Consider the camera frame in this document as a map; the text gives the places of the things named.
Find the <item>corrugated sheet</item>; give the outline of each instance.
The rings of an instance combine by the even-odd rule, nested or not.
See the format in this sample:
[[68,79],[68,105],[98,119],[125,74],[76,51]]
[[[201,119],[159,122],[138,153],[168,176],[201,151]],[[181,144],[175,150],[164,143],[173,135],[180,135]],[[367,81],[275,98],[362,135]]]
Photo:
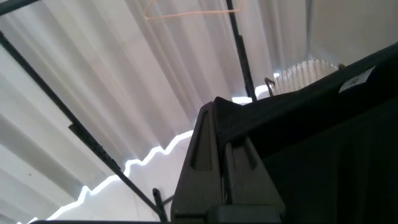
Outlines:
[[[227,14],[148,21],[147,3],[44,0],[0,18],[9,41],[123,170],[191,130],[216,96],[246,95]],[[236,17],[255,86],[305,59],[305,8],[305,0],[244,1]],[[163,0],[148,14],[219,9],[225,1]],[[46,219],[112,173],[4,49],[0,57],[0,220]]]

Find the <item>wall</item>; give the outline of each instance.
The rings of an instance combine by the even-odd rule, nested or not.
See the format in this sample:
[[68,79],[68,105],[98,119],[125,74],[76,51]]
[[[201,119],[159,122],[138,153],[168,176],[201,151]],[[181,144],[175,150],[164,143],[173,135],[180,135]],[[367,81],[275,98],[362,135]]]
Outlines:
[[351,64],[398,41],[398,1],[312,1],[310,53]]

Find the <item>tag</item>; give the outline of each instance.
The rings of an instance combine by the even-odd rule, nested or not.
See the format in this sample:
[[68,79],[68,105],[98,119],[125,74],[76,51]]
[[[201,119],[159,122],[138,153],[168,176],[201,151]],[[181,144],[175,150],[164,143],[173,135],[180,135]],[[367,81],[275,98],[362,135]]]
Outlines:
[[366,82],[366,80],[372,73],[373,69],[374,69],[374,67],[360,75],[355,76],[354,78],[350,78],[349,80],[347,80],[347,82],[344,82],[344,84],[341,86],[340,91],[338,93],[341,93],[342,91],[347,90],[353,86],[356,86],[356,85]]

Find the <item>wire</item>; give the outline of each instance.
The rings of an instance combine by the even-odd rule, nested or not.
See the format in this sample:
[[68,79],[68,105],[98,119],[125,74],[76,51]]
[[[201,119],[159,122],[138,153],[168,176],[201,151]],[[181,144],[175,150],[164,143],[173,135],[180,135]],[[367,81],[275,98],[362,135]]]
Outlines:
[[231,13],[231,12],[239,12],[242,11],[244,8],[244,3],[243,0],[239,0],[241,2],[241,7],[239,9],[232,9],[232,10],[215,10],[215,11],[194,11],[194,12],[183,12],[183,13],[178,13],[178,14],[171,14],[171,15],[166,15],[166,16],[155,16],[155,17],[147,17],[147,10],[148,8],[158,0],[150,0],[148,4],[144,8],[144,17],[147,20],[151,19],[160,19],[160,18],[170,18],[170,17],[179,17],[179,16],[187,16],[191,14],[221,14],[221,13]]

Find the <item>black rod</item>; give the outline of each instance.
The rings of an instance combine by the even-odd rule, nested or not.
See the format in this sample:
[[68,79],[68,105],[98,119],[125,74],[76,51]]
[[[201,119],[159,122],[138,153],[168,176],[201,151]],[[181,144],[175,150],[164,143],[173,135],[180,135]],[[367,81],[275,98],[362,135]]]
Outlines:
[[[232,0],[226,0],[228,10],[233,10]],[[238,25],[236,23],[235,12],[230,12],[229,19],[231,20],[232,31],[235,37],[236,49],[238,50],[239,62],[243,73],[244,87],[248,97],[251,97],[252,101],[257,101],[257,96],[254,91],[253,79],[251,78],[250,66],[248,56],[246,55],[246,49],[244,48],[244,42],[242,35],[239,34]]]
[[167,203],[171,202],[174,198],[174,195],[169,197],[168,199],[164,200],[164,202],[162,203],[163,205],[167,205]]
[[19,51],[7,40],[0,30],[0,44],[8,51],[16,62],[26,71],[26,73],[38,84],[38,86],[49,96],[49,98],[60,108],[60,110],[73,123],[70,129],[91,149],[98,158],[100,158],[134,193],[138,195],[153,211],[158,215],[162,212],[156,205],[149,200],[148,197],[128,179],[117,163],[108,155],[103,147],[95,140],[95,138],[87,131],[87,129],[79,122],[75,115],[68,109],[62,100],[51,90],[51,88],[44,82],[40,75],[33,69],[32,66],[25,60]]
[[39,0],[8,0],[0,3],[0,16],[9,12],[15,11],[19,8],[37,2]]
[[164,209],[164,204],[162,203],[162,196],[160,194],[160,191],[158,189],[154,188],[154,189],[152,189],[152,193],[154,194],[156,207],[157,207],[157,209],[160,210],[160,214],[159,214],[160,221],[162,223],[165,223],[165,222],[167,222],[167,215],[166,215],[166,211]]

